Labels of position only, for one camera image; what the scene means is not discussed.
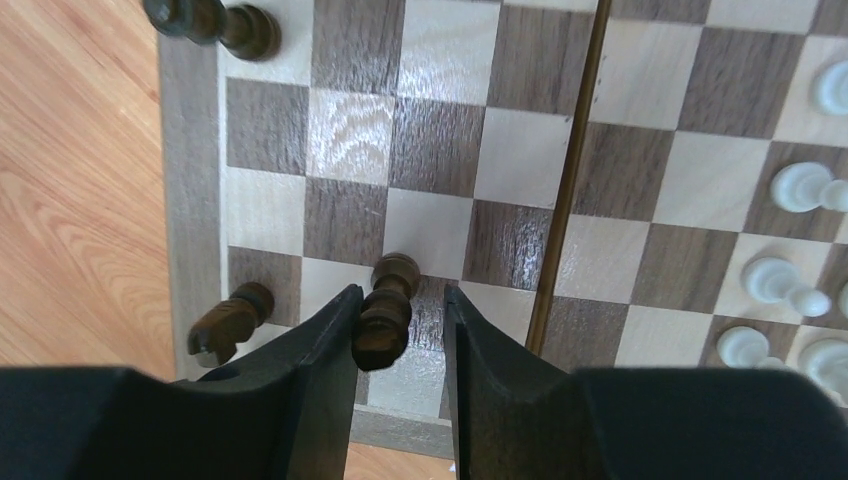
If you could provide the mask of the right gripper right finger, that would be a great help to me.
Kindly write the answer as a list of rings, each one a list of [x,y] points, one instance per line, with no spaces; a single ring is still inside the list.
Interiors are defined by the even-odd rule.
[[[575,378],[444,291],[443,341],[459,479],[607,479]]]

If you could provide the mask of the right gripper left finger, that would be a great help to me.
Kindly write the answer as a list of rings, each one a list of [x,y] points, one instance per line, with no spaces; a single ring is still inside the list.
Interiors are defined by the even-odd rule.
[[[195,381],[104,372],[108,395],[79,443],[73,479],[338,479],[357,369],[362,289]]]

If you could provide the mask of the wooden folding chess board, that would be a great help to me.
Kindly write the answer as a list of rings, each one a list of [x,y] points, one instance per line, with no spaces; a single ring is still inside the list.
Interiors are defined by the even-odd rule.
[[[374,264],[419,265],[409,345],[359,377],[357,442],[450,457],[442,298],[460,287],[524,342],[593,14],[592,1],[264,1],[266,61],[161,37],[176,371],[190,326],[238,285],[276,306],[239,354],[305,321]],[[847,58],[843,1],[616,1],[557,266],[542,357],[588,366],[717,366],[727,329],[796,365],[845,340],[847,309],[764,304],[744,267],[779,257],[835,300],[847,191],[789,213],[776,174],[847,177],[847,119],[814,99]]]

